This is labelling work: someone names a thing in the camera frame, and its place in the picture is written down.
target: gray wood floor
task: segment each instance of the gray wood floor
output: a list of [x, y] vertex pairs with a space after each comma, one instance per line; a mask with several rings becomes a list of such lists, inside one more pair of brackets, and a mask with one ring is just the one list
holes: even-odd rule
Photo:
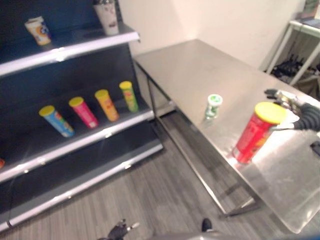
[[[214, 185], [224, 207], [231, 209], [249, 195], [231, 169], [177, 113], [164, 117], [170, 132], [184, 146], [209, 184]], [[259, 210], [230, 219], [220, 212], [189, 165], [164, 131], [155, 127], [164, 150], [74, 198], [0, 234], [3, 240], [95, 240], [106, 237], [120, 219], [140, 222], [127, 240], [146, 240], [154, 234], [200, 230], [203, 217], [214, 228], [248, 240], [290, 239], [290, 233], [272, 212]], [[320, 214], [301, 235], [319, 231]]]

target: shelf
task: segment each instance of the shelf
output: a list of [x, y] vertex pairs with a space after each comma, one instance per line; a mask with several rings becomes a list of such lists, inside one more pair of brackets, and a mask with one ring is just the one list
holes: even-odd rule
[[317, 27], [309, 26], [309, 25], [306, 25], [305, 23], [301, 23], [296, 20], [292, 20], [289, 23], [293, 26], [293, 29], [299, 32], [303, 32], [305, 34], [312, 35], [316, 38], [320, 38], [320, 29]]
[[33, 39], [7, 44], [0, 48], [0, 77], [139, 39], [136, 31], [119, 22], [119, 34], [113, 36], [106, 36], [101, 27], [87, 27], [53, 36], [45, 46]]
[[14, 180], [9, 222], [15, 226], [162, 148], [150, 124], [143, 122], [21, 175]]
[[0, 183], [152, 119], [152, 110], [139, 95], [136, 99], [139, 111], [134, 113], [128, 110], [124, 100], [114, 102], [120, 116], [115, 122], [108, 121], [99, 107], [92, 109], [99, 122], [99, 126], [94, 129], [87, 128], [78, 116], [75, 116], [74, 120], [66, 119], [75, 129], [75, 135], [70, 138], [61, 136], [51, 125], [46, 124], [42, 128], [36, 128], [32, 132], [4, 142], [0, 145], [0, 153], [5, 160], [5, 165], [0, 169]]

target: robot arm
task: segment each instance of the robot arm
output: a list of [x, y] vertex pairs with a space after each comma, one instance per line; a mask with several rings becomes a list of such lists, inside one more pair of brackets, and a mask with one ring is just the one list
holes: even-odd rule
[[273, 131], [286, 129], [320, 131], [320, 108], [302, 101], [296, 95], [287, 91], [267, 89], [264, 93], [268, 99], [275, 100], [274, 103], [291, 110], [300, 117], [298, 121], [293, 123], [280, 124], [273, 127]]

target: shelf edge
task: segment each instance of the shelf edge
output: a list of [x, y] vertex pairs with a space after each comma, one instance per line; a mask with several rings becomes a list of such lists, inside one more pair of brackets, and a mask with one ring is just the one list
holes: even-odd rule
[[37, 157], [30, 159], [29, 161], [19, 164], [7, 171], [0, 173], [0, 183], [5, 182], [13, 177], [22, 175], [24, 173], [28, 173], [30, 170], [35, 169], [39, 166], [45, 165], [46, 163], [61, 157], [67, 153], [85, 147], [89, 144], [95, 143], [102, 139], [106, 139], [111, 137], [112, 135], [119, 133], [127, 128], [130, 128], [138, 123], [141, 123], [146, 120], [150, 120], [154, 117], [154, 113], [152, 110], [144, 112], [138, 116], [132, 117], [126, 121], [123, 121], [114, 126], [106, 127], [105, 129], [96, 132], [92, 135], [86, 136], [82, 139], [64, 145], [58, 149], [50, 151], [48, 153], [38, 155]]
[[9, 228], [9, 225], [7, 222], [0, 223], [0, 232], [6, 230], [8, 228]]
[[55, 48], [47, 52], [22, 57], [17, 60], [0, 64], [0, 77], [31, 67], [44, 65], [46, 63], [62, 62], [73, 56], [88, 53], [91, 51], [117, 46], [120, 44], [137, 41], [140, 39], [139, 34], [134, 32], [123, 33], [115, 36], [78, 43], [71, 46]]
[[92, 178], [91, 180], [89, 181], [86, 181], [82, 184], [80, 184], [79, 186], [76, 186], [74, 188], [72, 188], [71, 190], [69, 191], [66, 191], [58, 196], [55, 196], [54, 198], [52, 198], [51, 200], [35, 207], [35, 208], [32, 208], [31, 210], [28, 210], [22, 214], [20, 214], [19, 216], [17, 217], [14, 217], [12, 219], [9, 220], [9, 223], [12, 225], [12, 226], [15, 226], [43, 211], [45, 211], [46, 209], [50, 208], [50, 207], [53, 207], [55, 205], [57, 205], [58, 203], [61, 203], [65, 200], [68, 200], [70, 199], [71, 197], [73, 197], [74, 195], [88, 189], [89, 187], [101, 182], [102, 180], [105, 180], [106, 178], [122, 171], [122, 170], [126, 170], [128, 169], [131, 165], [139, 162], [140, 160], [144, 159], [144, 158], [147, 158], [149, 157], [150, 155], [160, 151], [161, 149], [163, 149], [163, 145], [161, 143], [159, 143], [158, 145], [146, 150], [145, 152], [143, 153], [140, 153], [130, 159], [128, 159], [127, 161], [124, 161], [122, 162], [121, 164], [119, 164], [118, 166]]

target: black shoe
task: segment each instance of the black shoe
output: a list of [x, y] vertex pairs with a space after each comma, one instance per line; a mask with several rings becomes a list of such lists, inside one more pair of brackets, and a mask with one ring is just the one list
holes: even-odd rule
[[211, 223], [210, 219], [205, 218], [202, 221], [202, 229], [201, 229], [201, 231], [202, 232], [206, 232], [208, 230], [212, 230], [212, 223]]

